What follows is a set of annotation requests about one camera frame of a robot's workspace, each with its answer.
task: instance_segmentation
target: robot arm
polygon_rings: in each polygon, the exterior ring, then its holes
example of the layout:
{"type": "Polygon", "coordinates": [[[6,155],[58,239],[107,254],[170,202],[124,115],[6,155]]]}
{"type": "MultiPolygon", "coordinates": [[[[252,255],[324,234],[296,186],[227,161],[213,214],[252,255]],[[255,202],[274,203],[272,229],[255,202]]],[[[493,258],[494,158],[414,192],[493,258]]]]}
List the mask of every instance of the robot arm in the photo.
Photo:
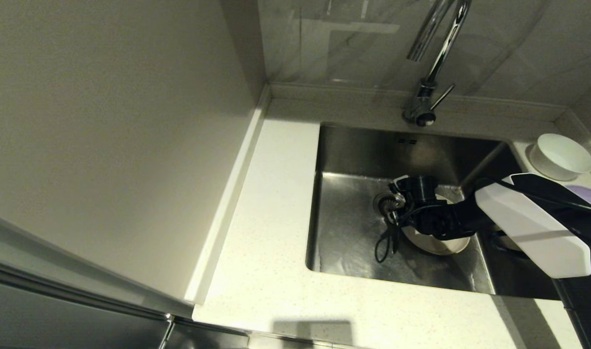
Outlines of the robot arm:
{"type": "MultiPolygon", "coordinates": [[[[562,185],[532,173],[513,174],[503,181],[517,188],[544,193],[590,206],[562,185]]],[[[591,231],[591,214],[528,197],[497,183],[475,190],[466,200],[448,204],[435,197],[432,176],[400,177],[391,185],[405,199],[398,212],[421,234],[452,240],[497,225],[534,263],[552,278],[587,276],[591,250],[570,231],[591,231]]]]}

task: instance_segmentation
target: stainless steel sink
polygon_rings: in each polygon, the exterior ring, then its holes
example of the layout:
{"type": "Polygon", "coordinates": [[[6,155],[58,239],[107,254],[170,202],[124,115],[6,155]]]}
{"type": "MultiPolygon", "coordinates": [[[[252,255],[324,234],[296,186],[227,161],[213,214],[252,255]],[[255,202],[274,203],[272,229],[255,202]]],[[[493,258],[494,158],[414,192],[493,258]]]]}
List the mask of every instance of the stainless steel sink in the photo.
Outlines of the stainless steel sink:
{"type": "Polygon", "coordinates": [[[386,230],[376,197],[402,175],[433,175],[437,194],[462,201],[478,176],[521,172],[499,141],[322,126],[307,267],[313,271],[464,291],[558,300],[552,280],[532,261],[495,249],[478,232],[459,254],[437,256],[400,237],[384,263],[374,247],[386,230]]]}

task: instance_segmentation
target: white countertop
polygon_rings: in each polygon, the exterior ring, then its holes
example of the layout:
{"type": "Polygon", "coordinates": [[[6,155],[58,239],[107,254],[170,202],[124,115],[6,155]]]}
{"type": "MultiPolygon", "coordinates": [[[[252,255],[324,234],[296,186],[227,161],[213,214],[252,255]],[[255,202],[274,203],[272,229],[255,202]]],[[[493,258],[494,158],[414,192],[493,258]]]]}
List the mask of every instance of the white countertop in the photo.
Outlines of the white countertop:
{"type": "MultiPolygon", "coordinates": [[[[560,301],[369,280],[306,267],[320,127],[316,119],[407,128],[396,111],[388,115],[384,108],[370,109],[272,101],[267,117],[275,119],[263,124],[209,294],[194,308],[193,319],[375,349],[556,343],[580,348],[560,301]]],[[[525,153],[530,142],[541,133],[557,132],[546,121],[474,119],[448,114],[426,131],[506,140],[526,170],[532,170],[525,153]]],[[[591,177],[583,175],[573,184],[591,187],[591,177]]]]}

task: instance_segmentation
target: chrome faucet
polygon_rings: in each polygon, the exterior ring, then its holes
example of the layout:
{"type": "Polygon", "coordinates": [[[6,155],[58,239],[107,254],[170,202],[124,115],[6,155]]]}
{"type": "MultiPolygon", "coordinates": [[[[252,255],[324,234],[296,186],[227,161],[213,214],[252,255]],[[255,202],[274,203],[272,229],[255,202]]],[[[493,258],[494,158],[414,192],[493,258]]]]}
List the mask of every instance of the chrome faucet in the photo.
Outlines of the chrome faucet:
{"type": "MultiPolygon", "coordinates": [[[[421,60],[431,42],[431,38],[433,38],[433,35],[437,30],[437,27],[439,27],[440,22],[442,22],[442,19],[453,2],[455,2],[455,0],[436,0],[433,7],[431,7],[425,22],[422,24],[420,32],[410,49],[410,53],[408,53],[407,58],[409,60],[415,62],[421,60]]],[[[408,104],[404,109],[403,117],[407,122],[417,124],[421,127],[433,124],[435,122],[435,113],[433,110],[448,95],[448,93],[455,88],[455,84],[451,84],[448,89],[444,91],[442,96],[435,103],[431,104],[431,95],[433,95],[433,91],[437,87],[437,82],[435,80],[440,73],[442,64],[444,64],[444,61],[451,50],[453,42],[455,42],[455,39],[457,38],[461,26],[464,24],[464,20],[466,20],[471,2],[472,0],[457,0],[455,18],[451,23],[446,39],[444,39],[442,49],[440,49],[440,53],[438,53],[435,62],[433,62],[429,75],[420,79],[414,95],[408,100],[408,104]]]]}

